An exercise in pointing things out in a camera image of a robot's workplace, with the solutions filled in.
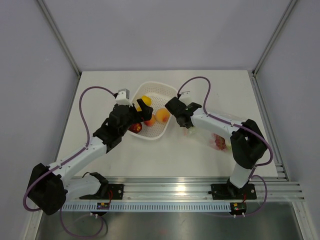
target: black mounting bracket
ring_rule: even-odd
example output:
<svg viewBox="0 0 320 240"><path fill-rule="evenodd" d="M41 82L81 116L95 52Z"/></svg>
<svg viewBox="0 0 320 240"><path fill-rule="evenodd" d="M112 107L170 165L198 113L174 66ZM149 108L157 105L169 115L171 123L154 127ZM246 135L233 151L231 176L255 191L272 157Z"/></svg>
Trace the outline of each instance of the black mounting bracket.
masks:
<svg viewBox="0 0 320 240"><path fill-rule="evenodd" d="M212 195L213 200L256 200L257 193L255 185L248 183L246 184L239 193L232 196L228 191L227 183L214 183L211 184L211 191L208 194Z"/></svg>
<svg viewBox="0 0 320 240"><path fill-rule="evenodd" d="M110 200L109 193L112 192L112 200L122 200L124 196L123 184L108 184L104 195L93 194L79 197L81 200Z"/></svg>

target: metal frame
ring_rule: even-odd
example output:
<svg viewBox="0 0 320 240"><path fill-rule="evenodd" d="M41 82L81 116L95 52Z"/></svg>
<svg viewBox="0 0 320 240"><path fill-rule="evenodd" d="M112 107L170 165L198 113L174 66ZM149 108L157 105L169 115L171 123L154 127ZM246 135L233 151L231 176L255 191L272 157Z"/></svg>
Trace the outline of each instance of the metal frame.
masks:
<svg viewBox="0 0 320 240"><path fill-rule="evenodd" d="M45 4L45 0L35 0L39 5L46 21L49 24L53 34L55 35L59 45L61 46L65 56L70 62L72 68L78 76L81 77L81 71L78 68L76 61L74 60L66 42L64 41L48 7ZM268 41L263 54L261 55L255 69L253 72L248 71L252 89L255 94L256 102L258 104L259 111L261 113L261 118L266 129L267 138L274 150L275 165L278 172L278 177L266 178L267 188L268 188L268 202L292 202L294 212L297 217L297 221L302 232L303 238L308 240L317 239L315 228L312 225L311 218L305 203L304 195L301 191L300 184L298 182L289 181L289 176L286 170L285 163L281 157L281 151L277 144L277 138L272 129L270 119L268 117L268 112L266 109L265 101L260 91L256 75L259 72L261 66L266 60L270 50L275 44L280 33L284 29L285 23L288 21L290 14L293 12L298 0L291 0L285 9L276 29L274 30L270 40ZM73 98L70 103L68 117L65 122L66 129L67 121L71 111L71 106L74 101L78 85L76 86ZM108 177L110 183L122 183L125 184L125 189L123 193L123 200L115 201L116 204L120 206L125 206L126 204L139 203L142 206L146 206L148 203L176 203L189 204L207 204L207 203L219 203L213 201L208 191L211 190L212 183L225 183L227 179L217 178L217 177L171 177L171 178L150 178L150 177L140 177L140 178L127 178L127 177ZM252 181L256 187L256 192L258 199L251 202L259 202L263 199L265 194L264 185L261 181ZM71 204L77 208L78 204L84 203L85 200L81 202L66 202L66 205ZM42 211L33 212L30 215L30 220L26 232L24 235L25 240L34 240L39 228L40 220L42 218Z"/></svg>
<svg viewBox="0 0 320 240"><path fill-rule="evenodd" d="M42 12L46 22L49 24L49 28L52 30L53 35L55 36L55 39L59 43L63 53L65 54L66 58L68 59L69 63L71 64L75 74L77 75L78 79L81 77L81 71L72 56L64 38L62 37L58 26L52 17L52 14L49 11L49 8L47 7L46 3L44 0L35 0L35 2L38 4L40 11Z"/></svg>
<svg viewBox="0 0 320 240"><path fill-rule="evenodd" d="M288 21L290 15L292 14L293 10L296 7L298 0L290 0L289 4L287 5L286 9L284 10L284 13L282 14L282 17L279 21L279 23L277 24L277 26L275 27L271 38L269 39L268 43L266 44L263 53L258 61L258 63L256 64L254 70L253 70L253 74L254 76L256 76L261 68L261 66L263 65L263 63L265 62L267 56L270 53L270 50L272 49L272 47L274 46L275 42L277 41L280 33L282 32L282 30L284 29L284 26L286 24L286 22Z"/></svg>

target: peach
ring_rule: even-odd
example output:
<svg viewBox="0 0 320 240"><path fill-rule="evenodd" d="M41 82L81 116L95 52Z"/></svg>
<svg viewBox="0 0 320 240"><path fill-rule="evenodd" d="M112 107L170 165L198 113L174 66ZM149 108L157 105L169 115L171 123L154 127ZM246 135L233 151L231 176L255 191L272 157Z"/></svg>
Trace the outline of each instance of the peach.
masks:
<svg viewBox="0 0 320 240"><path fill-rule="evenodd" d="M170 112L166 108L160 108L158 111L156 111L155 119L162 124L165 124L168 122L170 118Z"/></svg>
<svg viewBox="0 0 320 240"><path fill-rule="evenodd" d="M149 121L144 121L144 124L147 125L148 127L152 127L156 123L156 116L152 114L152 117Z"/></svg>

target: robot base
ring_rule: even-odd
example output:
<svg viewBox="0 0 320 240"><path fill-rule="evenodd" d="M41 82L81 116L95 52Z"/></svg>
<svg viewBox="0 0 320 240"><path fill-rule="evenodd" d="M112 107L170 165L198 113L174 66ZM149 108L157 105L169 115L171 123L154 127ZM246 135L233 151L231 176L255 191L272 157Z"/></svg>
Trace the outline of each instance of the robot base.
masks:
<svg viewBox="0 0 320 240"><path fill-rule="evenodd" d="M211 191L208 192L212 195L213 200L256 200L257 194L255 185L246 184L241 191L232 196L228 191L227 183L214 183L211 184Z"/></svg>

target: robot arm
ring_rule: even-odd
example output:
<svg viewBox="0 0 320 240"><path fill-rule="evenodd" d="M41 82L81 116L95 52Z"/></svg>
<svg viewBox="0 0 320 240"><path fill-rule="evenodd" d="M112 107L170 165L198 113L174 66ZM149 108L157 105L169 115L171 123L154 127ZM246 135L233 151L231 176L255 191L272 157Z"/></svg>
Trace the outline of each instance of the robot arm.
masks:
<svg viewBox="0 0 320 240"><path fill-rule="evenodd" d="M129 102L129 91L126 89L118 92L116 102L109 117L89 139L89 144L48 166L40 163L33 168L28 188L35 181L38 183L30 190L28 197L47 215L57 212L67 200L85 195L103 197L108 192L108 180L97 172L80 179L72 177L117 146L132 124L150 120L153 112L153 108L141 99L137 100L141 107L141 111L138 112Z"/></svg>
<svg viewBox="0 0 320 240"><path fill-rule="evenodd" d="M231 196L237 195L248 183L252 169L264 155L267 147L254 134L236 126L244 126L263 137L258 125L251 119L241 122L228 119L216 113L210 113L213 117L209 117L201 105L194 102L188 104L190 101L184 98L184 93L181 96L181 99L172 98L165 105L168 111L176 118L180 127L206 129L230 140L236 165L228 179L227 188Z"/></svg>

